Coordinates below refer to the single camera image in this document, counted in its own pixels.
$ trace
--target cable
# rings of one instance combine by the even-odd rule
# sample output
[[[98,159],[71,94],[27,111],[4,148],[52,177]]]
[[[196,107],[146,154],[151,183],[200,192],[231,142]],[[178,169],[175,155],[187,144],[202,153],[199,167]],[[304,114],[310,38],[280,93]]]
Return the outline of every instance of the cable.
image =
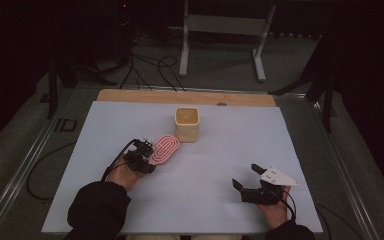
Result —
[[[186,92],[186,89],[183,87],[183,85],[180,83],[179,79],[177,78],[176,73],[175,73],[175,72],[173,71],[173,69],[171,68],[171,67],[173,67],[173,66],[175,66],[175,65],[177,64],[177,58],[168,56],[168,57],[163,57],[163,58],[161,58],[161,59],[156,59],[156,58],[152,58],[152,57],[147,57],[147,56],[139,55],[139,54],[136,54],[136,53],[132,53],[132,56],[133,56],[133,57],[136,57],[137,59],[139,59],[139,60],[141,60],[141,61],[143,61],[143,62],[145,62],[145,63],[148,63],[148,64],[150,64],[150,65],[152,65],[152,66],[156,66],[156,67],[158,68],[158,72],[159,72],[161,78],[162,78],[168,85],[170,85],[170,87],[171,87],[174,91],[177,92],[176,87],[175,87],[173,84],[171,84],[171,83],[168,81],[168,79],[165,78],[164,75],[163,75],[163,73],[161,72],[161,68],[168,68],[168,69],[170,69],[171,73],[172,73],[173,76],[175,77],[175,79],[176,79],[177,83],[179,84],[179,86],[182,88],[182,90],[183,90],[184,92]],[[164,61],[165,59],[173,59],[174,62],[171,63],[171,64],[168,64],[168,63],[166,63],[166,62]]]
[[[297,206],[295,205],[294,198],[288,192],[286,192],[285,190],[283,190],[283,192],[286,193],[289,196],[289,198],[291,199],[292,203],[294,204],[294,213],[295,213],[295,216],[296,216],[297,215]]]
[[[64,145],[64,146],[61,146],[61,147],[59,147],[59,148],[57,148],[57,149],[55,149],[55,150],[53,150],[53,151],[51,151],[51,152],[45,154],[43,157],[39,158],[39,159],[36,161],[36,163],[33,165],[32,169],[30,170],[30,173],[29,173],[29,175],[27,176],[27,180],[26,180],[26,189],[27,189],[27,193],[29,193],[30,196],[32,196],[33,198],[36,198],[36,199],[39,199],[39,200],[45,200],[45,201],[54,199],[53,197],[42,197],[42,196],[39,196],[39,195],[33,193],[33,191],[32,191],[31,188],[30,188],[30,179],[31,179],[31,176],[33,175],[33,172],[34,172],[34,170],[36,169],[36,167],[37,167],[37,166],[38,166],[44,159],[46,159],[46,158],[49,157],[50,155],[52,155],[52,154],[58,152],[58,151],[61,150],[61,149],[64,149],[64,148],[69,147],[69,146],[71,146],[71,145],[74,145],[75,143],[76,143],[76,141],[71,142],[71,143],[69,143],[69,144],[66,144],[66,145]]]
[[[343,221],[358,236],[358,238],[360,238],[361,240],[364,240],[364,238],[358,233],[358,231],[353,226],[351,226],[351,224],[349,222],[347,222],[344,218],[342,218],[341,216],[339,216],[338,214],[336,214],[335,212],[333,212],[329,208],[327,208],[327,207],[323,206],[322,204],[318,203],[317,201],[315,201],[315,202],[316,202],[317,205],[319,205],[320,207],[322,207],[323,209],[325,209],[326,211],[330,212],[335,217],[337,217],[341,221]]]
[[[263,186],[261,186],[261,187],[262,187],[265,191],[268,191],[269,193],[273,194],[273,196],[278,197],[278,196],[276,195],[276,193],[274,193],[272,190],[270,190],[270,189],[268,189],[268,188],[265,188],[265,187],[263,187]],[[288,196],[292,199],[292,202],[294,203],[294,207],[295,207],[295,201],[293,200],[292,196],[289,195],[289,193],[288,193]],[[283,204],[285,204],[285,206],[289,209],[289,211],[290,211],[291,214],[292,214],[291,220],[295,222],[295,219],[296,219],[297,217],[296,217],[296,214],[295,214],[294,209],[292,209],[292,207],[291,207],[285,200],[283,200],[283,198],[278,197],[278,199],[279,199],[280,202],[282,202]]]
[[[112,170],[114,170],[114,169],[116,169],[116,168],[118,168],[118,167],[120,167],[120,166],[122,166],[122,165],[124,165],[124,164],[126,164],[126,163],[124,162],[124,163],[120,163],[120,164],[118,164],[117,166],[113,167],[113,168],[111,169],[110,172],[112,172]]]
[[[151,87],[151,85],[149,85],[149,84],[145,81],[145,79],[142,78],[142,76],[139,74],[139,71],[138,71],[135,67],[133,67],[133,66],[132,66],[132,68],[133,68],[133,70],[135,71],[136,75],[138,76],[138,79],[142,80],[142,82],[145,83],[145,84],[149,87],[149,89],[151,89],[151,91],[152,91],[152,87]],[[138,84],[138,88],[140,89],[140,85],[139,85],[139,81],[138,81],[138,79],[136,79],[136,83]]]
[[[137,90],[140,90],[139,76],[136,77],[136,85],[138,86]]]
[[[133,57],[132,57],[131,55],[129,55],[129,59],[132,61],[132,65],[131,65],[131,66],[129,65],[129,72],[127,72],[126,76],[123,78],[123,81],[121,81],[121,84],[120,84],[119,89],[122,89],[122,88],[123,88],[124,84],[125,84],[126,81],[127,81],[127,78],[129,78],[130,73],[131,73],[132,70],[133,70]]]
[[[104,76],[108,76],[108,75],[111,75],[111,74],[114,74],[118,71],[121,71],[123,68],[126,67],[127,64],[123,64],[121,63],[119,60],[116,61],[116,65],[113,66],[113,67],[109,67],[107,69],[102,69],[102,70],[98,70],[97,73],[98,74],[101,74],[101,75],[104,75]]]
[[[107,167],[107,169],[105,170],[104,172],[104,175],[102,175],[102,178],[101,178],[101,181],[102,182],[105,182],[105,179],[107,178],[108,174],[114,170],[115,168],[121,166],[121,165],[118,165],[116,166],[115,168],[113,168],[112,166],[118,161],[118,159],[121,157],[121,155],[123,155],[123,153],[127,150],[128,147],[130,147],[130,145],[132,145],[134,142],[136,141],[136,139],[133,139],[131,140],[124,148],[123,150],[121,150],[121,152],[117,155],[117,157],[112,161],[111,165],[109,167]]]
[[[320,210],[318,208],[316,208],[316,211],[320,214],[320,216],[322,217],[323,219],[323,222],[325,223],[325,226],[326,226],[326,229],[327,229],[327,235],[329,237],[329,240],[332,240],[332,232],[330,230],[330,226],[329,224],[327,223],[327,220],[326,218],[323,216],[323,214],[320,212]]]
[[[134,40],[135,43],[139,44],[139,45],[155,45],[155,44],[158,44],[160,43],[161,41],[158,40],[158,39],[152,39],[153,41],[151,42],[143,42],[142,40],[143,39],[146,39],[146,38],[151,38],[152,35],[151,34],[144,34],[143,36],[139,37],[138,39]]]

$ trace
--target black sleeve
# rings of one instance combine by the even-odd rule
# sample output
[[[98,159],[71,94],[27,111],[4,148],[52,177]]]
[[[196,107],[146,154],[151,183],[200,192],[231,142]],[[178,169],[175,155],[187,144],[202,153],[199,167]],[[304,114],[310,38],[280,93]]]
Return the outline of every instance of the black sleeve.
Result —
[[[126,190],[111,182],[90,183],[79,190],[68,210],[73,228],[66,240],[114,240],[123,228],[127,206]]]
[[[289,220],[266,233],[266,240],[315,240],[313,232],[305,226]]]

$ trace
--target person's hand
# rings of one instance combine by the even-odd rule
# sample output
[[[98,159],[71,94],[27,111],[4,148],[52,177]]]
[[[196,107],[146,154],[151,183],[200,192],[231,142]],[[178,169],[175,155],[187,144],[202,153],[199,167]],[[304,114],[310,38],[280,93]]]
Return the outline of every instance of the person's hand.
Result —
[[[290,186],[285,186],[283,188],[285,192],[283,193],[283,200],[286,202],[288,199],[288,193],[289,190],[291,190]],[[264,215],[266,218],[267,224],[271,229],[275,229],[288,221],[288,216],[287,216],[287,206],[279,201],[276,205],[258,205],[258,209],[260,209],[261,213]]]
[[[126,191],[130,191],[133,189],[133,186],[136,184],[136,182],[144,177],[145,174],[130,170],[130,168],[125,163],[123,156],[121,156],[114,164],[113,170],[108,174],[106,181],[114,182],[123,186]]]

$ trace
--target red sponge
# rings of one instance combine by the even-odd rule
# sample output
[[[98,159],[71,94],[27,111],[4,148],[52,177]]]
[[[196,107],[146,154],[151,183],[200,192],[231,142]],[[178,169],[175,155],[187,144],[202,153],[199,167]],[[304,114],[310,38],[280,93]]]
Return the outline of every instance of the red sponge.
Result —
[[[149,163],[153,165],[164,163],[177,150],[179,145],[179,139],[176,137],[171,135],[162,136],[154,144],[154,153],[151,155]]]

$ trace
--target yellow cup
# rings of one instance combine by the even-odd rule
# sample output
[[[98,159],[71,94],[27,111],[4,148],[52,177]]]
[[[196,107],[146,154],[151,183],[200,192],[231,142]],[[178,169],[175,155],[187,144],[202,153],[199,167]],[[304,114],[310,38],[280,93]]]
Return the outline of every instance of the yellow cup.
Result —
[[[196,142],[199,137],[199,112],[196,108],[181,107],[175,113],[176,133],[180,142]]]

